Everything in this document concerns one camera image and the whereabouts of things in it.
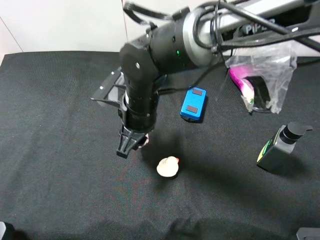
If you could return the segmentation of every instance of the black tablecloth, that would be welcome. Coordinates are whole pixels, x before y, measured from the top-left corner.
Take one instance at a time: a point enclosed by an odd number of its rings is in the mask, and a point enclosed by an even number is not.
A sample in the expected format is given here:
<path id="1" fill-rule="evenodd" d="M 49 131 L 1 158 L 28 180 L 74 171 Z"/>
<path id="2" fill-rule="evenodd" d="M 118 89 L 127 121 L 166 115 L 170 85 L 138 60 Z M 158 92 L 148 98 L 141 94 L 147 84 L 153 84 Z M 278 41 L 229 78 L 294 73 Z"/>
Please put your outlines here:
<path id="1" fill-rule="evenodd" d="M 90 100 L 118 66 L 108 52 L 5 56 L 0 221 L 32 240 L 284 240 L 320 227 L 320 64 L 295 71 L 279 115 L 252 116 L 220 67 L 200 84 L 204 122 L 180 118 L 184 92 L 162 96 L 150 143 L 128 159 L 116 155 L 117 110 Z M 187 86 L 202 71 L 169 80 Z M 314 127 L 296 160 L 279 174 L 258 168 L 261 148 L 291 121 Z M 156 172 L 168 156 L 180 158 L 174 180 Z"/>

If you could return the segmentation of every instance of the black table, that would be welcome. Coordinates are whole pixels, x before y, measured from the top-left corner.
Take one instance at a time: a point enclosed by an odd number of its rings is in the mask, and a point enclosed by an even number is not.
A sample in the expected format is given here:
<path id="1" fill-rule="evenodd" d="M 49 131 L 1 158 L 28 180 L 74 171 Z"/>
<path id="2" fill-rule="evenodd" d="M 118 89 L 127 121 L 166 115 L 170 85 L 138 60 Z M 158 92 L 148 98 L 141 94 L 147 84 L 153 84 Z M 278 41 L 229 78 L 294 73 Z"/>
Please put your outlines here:
<path id="1" fill-rule="evenodd" d="M 150 143 L 116 155 L 121 120 L 90 100 L 119 66 L 117 53 L 6 55 L 0 68 L 0 221 L 32 240 L 285 240 L 320 227 L 320 64 L 298 68 L 279 115 L 250 116 L 219 67 L 200 84 L 202 124 L 179 111 L 184 92 L 162 96 Z M 170 77 L 187 86 L 203 69 Z M 256 166 L 282 124 L 314 131 L 281 174 Z M 174 180 L 158 162 L 180 158 Z"/>

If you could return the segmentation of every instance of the blue box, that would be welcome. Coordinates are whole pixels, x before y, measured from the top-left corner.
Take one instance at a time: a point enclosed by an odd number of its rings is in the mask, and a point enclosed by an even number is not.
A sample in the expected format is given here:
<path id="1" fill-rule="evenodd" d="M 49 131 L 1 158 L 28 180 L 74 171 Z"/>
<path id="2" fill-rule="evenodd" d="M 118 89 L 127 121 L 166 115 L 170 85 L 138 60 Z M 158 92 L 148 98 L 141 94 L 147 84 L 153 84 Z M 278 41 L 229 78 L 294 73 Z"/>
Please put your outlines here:
<path id="1" fill-rule="evenodd" d="M 186 92 L 180 115 L 183 117 L 199 120 L 205 104 L 206 90 L 194 87 Z"/>

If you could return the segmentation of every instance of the white rubber duck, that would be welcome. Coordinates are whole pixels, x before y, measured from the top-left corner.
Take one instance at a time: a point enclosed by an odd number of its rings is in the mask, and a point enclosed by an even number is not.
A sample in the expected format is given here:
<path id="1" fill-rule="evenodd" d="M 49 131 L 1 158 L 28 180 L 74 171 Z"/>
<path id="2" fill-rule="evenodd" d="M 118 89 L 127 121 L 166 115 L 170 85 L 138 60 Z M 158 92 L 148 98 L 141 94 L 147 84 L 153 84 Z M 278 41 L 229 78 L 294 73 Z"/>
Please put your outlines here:
<path id="1" fill-rule="evenodd" d="M 162 177 L 170 178 L 177 174 L 179 170 L 179 158 L 174 156 L 169 156 L 167 158 L 162 159 L 158 166 L 156 167 L 156 171 Z"/>

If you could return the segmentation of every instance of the plastic bag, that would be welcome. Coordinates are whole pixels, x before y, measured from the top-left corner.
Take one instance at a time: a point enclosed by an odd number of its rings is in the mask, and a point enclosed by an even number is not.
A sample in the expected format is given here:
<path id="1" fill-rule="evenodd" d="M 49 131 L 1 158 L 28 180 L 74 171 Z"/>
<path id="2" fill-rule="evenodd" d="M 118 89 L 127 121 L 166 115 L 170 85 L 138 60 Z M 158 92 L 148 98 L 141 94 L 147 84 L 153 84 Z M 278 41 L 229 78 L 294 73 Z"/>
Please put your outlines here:
<path id="1" fill-rule="evenodd" d="M 293 72 L 297 68 L 297 55 L 293 45 L 294 43 L 289 41 L 250 48 L 251 55 L 232 56 L 225 63 L 239 79 L 253 76 L 264 79 L 270 96 L 266 107 L 270 108 L 272 113 L 278 114 L 281 111 Z M 243 95 L 242 99 L 251 112 L 253 104 L 248 102 L 250 97 Z"/>

